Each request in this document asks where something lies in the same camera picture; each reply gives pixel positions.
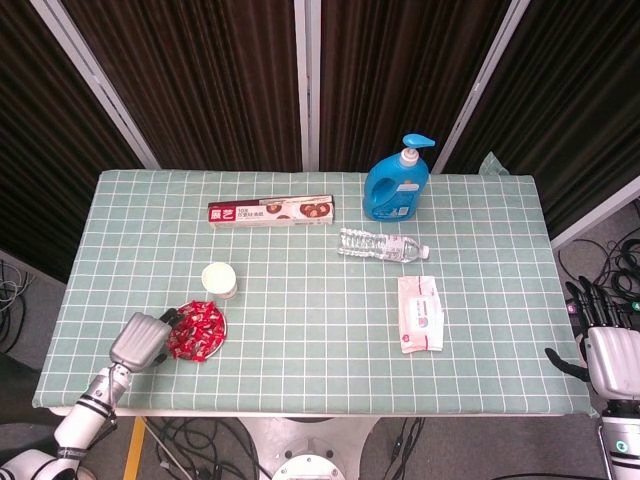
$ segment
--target cardboard box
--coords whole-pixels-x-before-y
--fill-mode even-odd
[[[208,218],[212,227],[288,227],[333,223],[333,197],[259,198],[213,202]]]

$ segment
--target blue bottle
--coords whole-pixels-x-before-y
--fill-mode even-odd
[[[407,148],[380,160],[364,182],[362,208],[373,220],[399,222],[411,218],[429,179],[429,167],[416,148],[433,147],[436,142],[410,133],[403,137],[402,143]]]

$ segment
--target black curtain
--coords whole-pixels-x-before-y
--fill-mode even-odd
[[[368,171],[409,132],[433,165],[509,3],[323,1],[320,169]]]
[[[292,1],[64,4],[163,168],[302,169]]]
[[[31,4],[0,17],[0,249],[66,281],[100,173],[142,166]]]
[[[445,173],[533,175],[553,238],[640,175],[639,86],[637,1],[534,0]]]

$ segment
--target green grid tablecloth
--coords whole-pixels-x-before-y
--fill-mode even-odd
[[[68,406],[109,364],[136,311],[211,300],[200,274],[229,262],[228,339],[204,364],[172,359],[133,377],[120,407],[340,414],[589,412],[587,390],[550,365],[577,362],[530,177],[432,175],[415,218],[363,216],[359,173],[109,171],[102,174],[34,398]],[[215,200],[328,193],[333,225],[212,230]],[[407,265],[336,253],[341,227],[431,247]],[[444,350],[403,355],[397,277],[433,275]]]

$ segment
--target candy wrapper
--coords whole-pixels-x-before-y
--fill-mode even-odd
[[[184,319],[169,334],[169,351],[173,358],[204,362],[227,337],[224,316],[214,302],[193,301],[178,312]]]
[[[444,311],[433,277],[398,278],[402,353],[442,351]]]

